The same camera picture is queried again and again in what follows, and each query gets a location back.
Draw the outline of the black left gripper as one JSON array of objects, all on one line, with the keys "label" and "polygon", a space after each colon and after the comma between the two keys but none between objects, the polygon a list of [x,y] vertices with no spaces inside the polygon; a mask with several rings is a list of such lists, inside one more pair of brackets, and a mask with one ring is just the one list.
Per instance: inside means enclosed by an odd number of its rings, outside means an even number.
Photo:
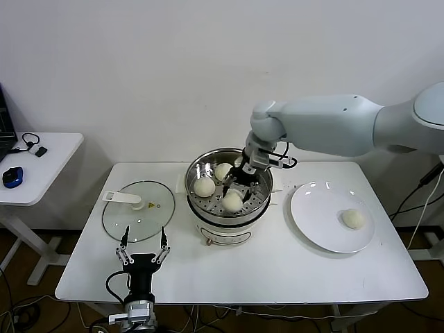
[{"label": "black left gripper", "polygon": [[167,234],[161,228],[160,251],[157,254],[133,254],[127,250],[130,226],[128,225],[116,248],[116,255],[123,264],[123,271],[129,275],[129,293],[126,298],[154,298],[152,291],[153,274],[157,272],[157,264],[162,264],[170,253]]}]

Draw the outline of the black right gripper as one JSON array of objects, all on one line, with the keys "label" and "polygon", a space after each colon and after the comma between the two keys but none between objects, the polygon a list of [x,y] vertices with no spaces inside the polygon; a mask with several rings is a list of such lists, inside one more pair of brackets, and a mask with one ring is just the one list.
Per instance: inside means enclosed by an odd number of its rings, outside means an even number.
[{"label": "black right gripper", "polygon": [[239,184],[241,186],[241,198],[242,203],[246,203],[250,200],[252,195],[255,195],[257,188],[259,187],[259,178],[254,173],[250,174],[245,172],[240,166],[232,167],[230,172],[223,179],[223,196],[226,196],[232,183]]}]

